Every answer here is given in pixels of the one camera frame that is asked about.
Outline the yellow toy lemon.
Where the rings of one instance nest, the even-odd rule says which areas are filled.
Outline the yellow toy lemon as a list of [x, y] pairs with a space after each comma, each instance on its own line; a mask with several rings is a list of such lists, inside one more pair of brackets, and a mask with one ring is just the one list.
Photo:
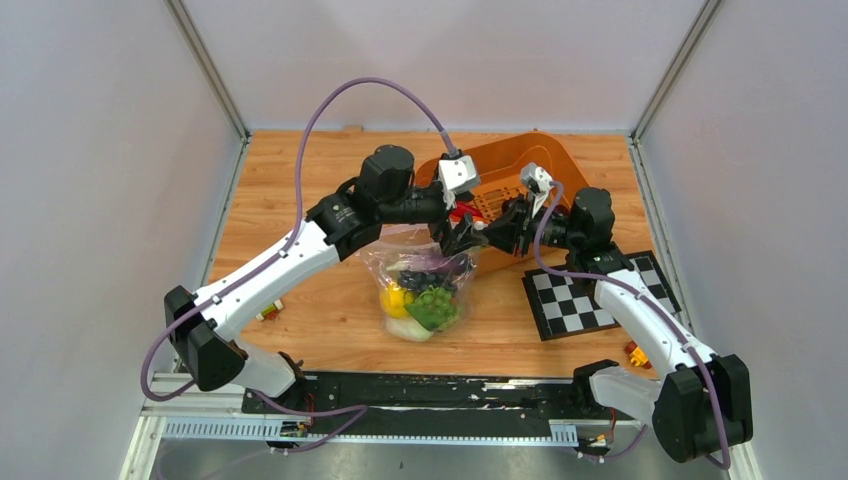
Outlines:
[[415, 301], [416, 295], [395, 282], [390, 282], [380, 292], [380, 305], [390, 318], [403, 319], [410, 316], [406, 305]]

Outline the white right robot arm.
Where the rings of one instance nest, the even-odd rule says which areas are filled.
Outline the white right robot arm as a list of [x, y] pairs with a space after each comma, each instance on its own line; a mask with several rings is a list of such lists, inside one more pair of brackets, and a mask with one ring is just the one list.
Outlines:
[[551, 275], [583, 280], [598, 306], [621, 325], [652, 363], [660, 381], [639, 380], [601, 363], [584, 369], [571, 390], [584, 417], [608, 407], [653, 428], [673, 460], [705, 458], [722, 470], [730, 449], [753, 437], [750, 372], [735, 354], [721, 356], [685, 330], [653, 295], [612, 239], [615, 214], [605, 189], [580, 189], [560, 210], [521, 195], [500, 217], [474, 234], [514, 256], [538, 255], [542, 246], [567, 250], [567, 267], [540, 267]]

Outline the white toy radish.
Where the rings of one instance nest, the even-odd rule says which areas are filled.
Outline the white toy radish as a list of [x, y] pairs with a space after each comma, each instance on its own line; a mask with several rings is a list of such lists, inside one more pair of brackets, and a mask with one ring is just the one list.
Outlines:
[[433, 332], [413, 318], [388, 317], [385, 319], [385, 328], [391, 335], [411, 342], [426, 342], [433, 336]]

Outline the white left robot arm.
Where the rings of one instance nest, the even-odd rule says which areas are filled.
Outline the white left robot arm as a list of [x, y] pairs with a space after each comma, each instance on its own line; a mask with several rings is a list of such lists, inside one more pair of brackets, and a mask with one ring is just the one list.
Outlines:
[[449, 216], [456, 201], [479, 185], [470, 156], [458, 152], [437, 163], [431, 182], [414, 183], [414, 157], [382, 145], [360, 173], [310, 208], [277, 243], [223, 279], [190, 292], [165, 296], [168, 339], [192, 377], [208, 392], [230, 383], [258, 390], [283, 413], [298, 411], [306, 386], [294, 363], [240, 340], [242, 330], [266, 307], [309, 277], [380, 238], [386, 225], [424, 225], [442, 255], [451, 257], [485, 244], [470, 215]]

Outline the green toy grape bunch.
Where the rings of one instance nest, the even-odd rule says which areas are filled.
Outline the green toy grape bunch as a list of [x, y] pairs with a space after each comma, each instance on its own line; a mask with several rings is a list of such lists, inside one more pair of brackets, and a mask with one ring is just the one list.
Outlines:
[[442, 332], [452, 328], [465, 314], [455, 292], [444, 287], [430, 287], [404, 305], [406, 312], [425, 330]]

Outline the black toy grape bunch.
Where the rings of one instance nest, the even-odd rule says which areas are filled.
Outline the black toy grape bunch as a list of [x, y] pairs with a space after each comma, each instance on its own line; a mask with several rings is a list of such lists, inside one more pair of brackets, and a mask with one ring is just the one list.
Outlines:
[[396, 283], [413, 293], [420, 294], [430, 288], [441, 288], [455, 292], [457, 287], [453, 279], [438, 271], [403, 270], [398, 274]]

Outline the orange plastic basin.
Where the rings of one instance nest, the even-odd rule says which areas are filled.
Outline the orange plastic basin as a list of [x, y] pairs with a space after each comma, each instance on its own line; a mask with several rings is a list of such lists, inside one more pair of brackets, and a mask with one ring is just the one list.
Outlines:
[[[564, 186], [559, 205], [570, 208], [574, 195], [589, 185], [584, 172], [571, 153], [553, 136], [531, 132], [497, 140], [465, 151], [475, 163], [481, 184], [472, 190], [471, 205], [479, 209], [487, 225], [500, 224], [505, 201], [528, 195], [520, 181], [520, 172], [528, 163], [546, 169], [552, 178]], [[559, 248], [540, 245], [542, 254]], [[478, 277], [507, 268], [533, 257], [533, 243], [527, 255], [509, 255], [495, 248], [480, 249], [476, 275]]]

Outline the clear zip top bag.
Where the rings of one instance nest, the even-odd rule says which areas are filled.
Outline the clear zip top bag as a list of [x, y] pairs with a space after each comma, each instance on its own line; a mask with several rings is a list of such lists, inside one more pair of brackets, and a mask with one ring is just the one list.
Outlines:
[[393, 225], [357, 256], [375, 280], [388, 333], [426, 342], [467, 318], [479, 253], [445, 256], [426, 226]]

